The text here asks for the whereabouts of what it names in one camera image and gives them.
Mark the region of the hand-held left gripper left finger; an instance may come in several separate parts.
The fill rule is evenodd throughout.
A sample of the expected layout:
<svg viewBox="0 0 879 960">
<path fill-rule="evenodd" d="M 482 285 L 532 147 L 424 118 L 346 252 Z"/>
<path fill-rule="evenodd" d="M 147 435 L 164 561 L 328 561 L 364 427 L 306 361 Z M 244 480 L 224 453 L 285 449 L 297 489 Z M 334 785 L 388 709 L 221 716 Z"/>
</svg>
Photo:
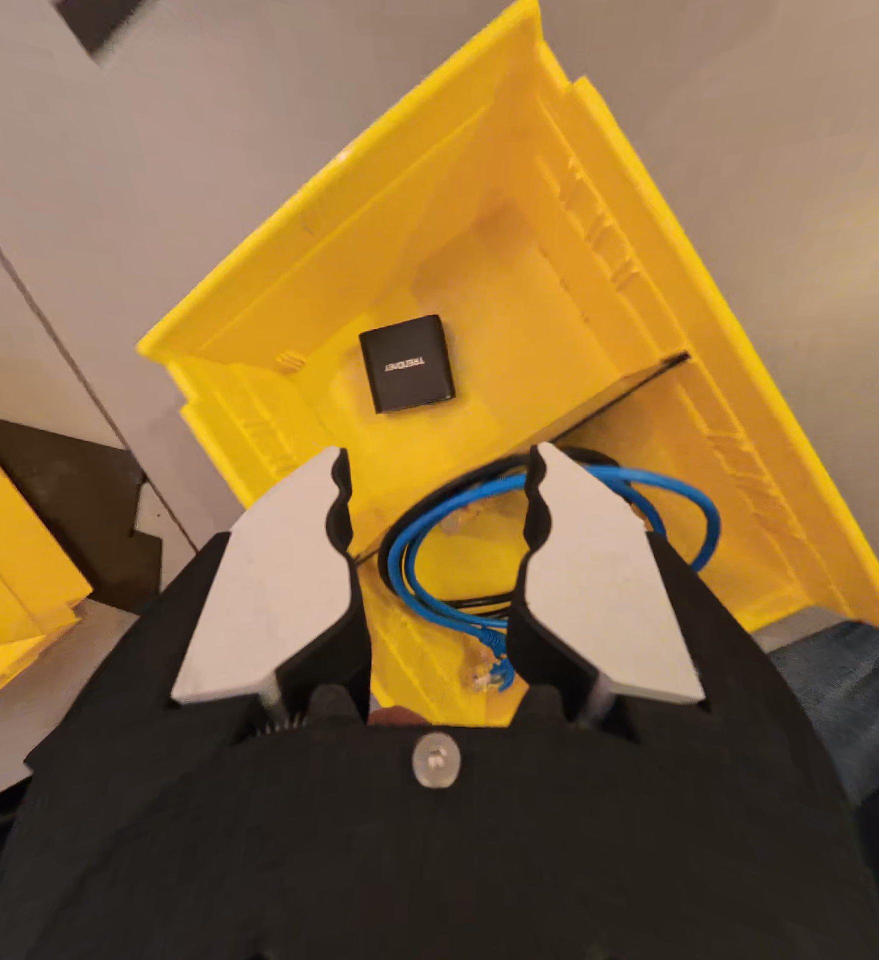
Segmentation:
<svg viewBox="0 0 879 960">
<path fill-rule="evenodd" d="M 350 556 L 350 458 L 330 446 L 233 524 L 170 690 L 182 706 L 252 695 L 306 710 L 323 686 L 371 701 L 372 641 Z"/>
</svg>

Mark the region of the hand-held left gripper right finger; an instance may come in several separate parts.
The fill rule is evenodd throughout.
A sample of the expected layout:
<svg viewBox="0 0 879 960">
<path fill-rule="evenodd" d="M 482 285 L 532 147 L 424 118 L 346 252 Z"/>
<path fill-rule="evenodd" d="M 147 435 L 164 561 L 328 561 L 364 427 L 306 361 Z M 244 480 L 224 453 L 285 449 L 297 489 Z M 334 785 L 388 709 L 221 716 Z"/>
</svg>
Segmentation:
<svg viewBox="0 0 879 960">
<path fill-rule="evenodd" d="M 565 714 L 605 714 L 618 695 L 706 698 L 644 523 L 552 443 L 530 451 L 528 510 L 508 617 L 508 657 Z"/>
</svg>

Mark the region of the black ethernet splitter box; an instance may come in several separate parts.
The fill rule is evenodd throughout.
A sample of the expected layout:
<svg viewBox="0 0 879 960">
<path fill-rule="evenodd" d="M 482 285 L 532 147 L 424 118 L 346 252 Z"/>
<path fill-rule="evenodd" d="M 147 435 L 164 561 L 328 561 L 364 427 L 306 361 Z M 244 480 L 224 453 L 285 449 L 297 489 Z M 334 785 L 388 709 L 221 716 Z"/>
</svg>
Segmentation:
<svg viewBox="0 0 879 960">
<path fill-rule="evenodd" d="M 359 345 L 377 415 L 456 398 L 446 330 L 439 315 L 363 331 Z"/>
</svg>

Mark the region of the yellow divided plastic bin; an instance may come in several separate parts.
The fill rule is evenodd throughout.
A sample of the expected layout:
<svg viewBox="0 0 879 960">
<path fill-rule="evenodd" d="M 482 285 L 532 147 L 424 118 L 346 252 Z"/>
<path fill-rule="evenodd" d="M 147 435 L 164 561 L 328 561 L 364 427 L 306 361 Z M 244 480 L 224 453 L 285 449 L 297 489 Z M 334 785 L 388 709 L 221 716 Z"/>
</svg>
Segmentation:
<svg viewBox="0 0 879 960">
<path fill-rule="evenodd" d="M 359 335 L 436 314 L 453 400 L 376 414 Z M 548 441 L 687 352 L 563 444 L 701 490 L 721 516 L 701 577 L 749 633 L 808 608 L 879 628 L 879 561 L 637 153 L 515 2 L 236 247 L 138 343 L 245 508 L 348 451 L 351 552 L 466 472 Z M 503 726 L 479 641 L 359 568 L 371 687 Z"/>
</svg>

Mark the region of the black bin divider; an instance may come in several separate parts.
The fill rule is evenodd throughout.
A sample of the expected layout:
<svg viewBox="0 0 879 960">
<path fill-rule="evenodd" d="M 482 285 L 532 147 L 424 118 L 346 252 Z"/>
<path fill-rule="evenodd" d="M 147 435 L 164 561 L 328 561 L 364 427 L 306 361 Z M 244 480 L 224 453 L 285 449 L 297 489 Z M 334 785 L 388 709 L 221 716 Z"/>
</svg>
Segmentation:
<svg viewBox="0 0 879 960">
<path fill-rule="evenodd" d="M 615 389 L 612 397 L 603 402 L 596 411 L 573 423 L 572 426 L 565 428 L 563 431 L 553 436 L 549 436 L 547 440 L 550 442 L 565 441 L 570 435 L 574 434 L 580 428 L 600 417 L 601 414 L 609 411 L 617 404 L 625 401 L 626 398 L 641 390 L 647 384 L 653 382 L 657 378 L 662 377 L 667 372 L 686 363 L 689 360 L 690 354 L 687 351 L 682 351 L 666 358 L 658 366 L 628 378 L 626 386 L 621 389 Z M 400 513 L 398 517 L 386 527 L 385 534 L 379 536 L 374 546 L 371 546 L 363 553 L 354 555 L 353 559 L 356 561 L 357 565 L 360 566 L 369 559 L 374 558 L 374 556 L 376 556 L 380 551 L 385 554 L 388 553 L 390 550 L 390 544 L 395 541 L 400 528 L 412 522 L 420 513 L 432 509 L 446 498 L 455 496 L 469 489 L 471 486 L 484 483 L 487 479 L 507 474 L 509 471 L 514 471 L 520 467 L 528 465 L 529 451 L 531 449 L 532 446 L 527 444 L 526 446 L 520 448 L 518 452 L 510 453 L 504 457 L 485 463 L 482 466 L 476 466 L 466 473 L 461 474 L 451 481 L 448 481 L 445 484 L 431 490 L 429 493 L 416 500 L 406 510 Z"/>
</svg>

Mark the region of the loose black divider plate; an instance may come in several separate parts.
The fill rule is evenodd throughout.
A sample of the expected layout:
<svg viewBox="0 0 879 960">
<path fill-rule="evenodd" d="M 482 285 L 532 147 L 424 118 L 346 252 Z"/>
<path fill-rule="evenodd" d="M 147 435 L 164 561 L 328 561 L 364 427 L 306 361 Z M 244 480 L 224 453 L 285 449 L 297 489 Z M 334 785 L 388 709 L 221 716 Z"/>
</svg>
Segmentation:
<svg viewBox="0 0 879 960">
<path fill-rule="evenodd" d="M 0 419 L 0 468 L 93 601 L 139 615 L 158 596 L 162 541 L 135 527 L 146 475 L 132 453 Z"/>
</svg>

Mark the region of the person's blue jeans leg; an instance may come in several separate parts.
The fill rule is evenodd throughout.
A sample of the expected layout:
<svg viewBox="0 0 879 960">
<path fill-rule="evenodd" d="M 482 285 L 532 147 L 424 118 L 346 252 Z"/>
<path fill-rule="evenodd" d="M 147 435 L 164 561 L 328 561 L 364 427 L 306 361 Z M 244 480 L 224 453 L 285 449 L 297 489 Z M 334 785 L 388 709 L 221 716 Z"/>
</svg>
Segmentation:
<svg viewBox="0 0 879 960">
<path fill-rule="evenodd" d="M 850 802 L 879 789 L 879 630 L 846 621 L 770 654 L 811 720 Z"/>
</svg>

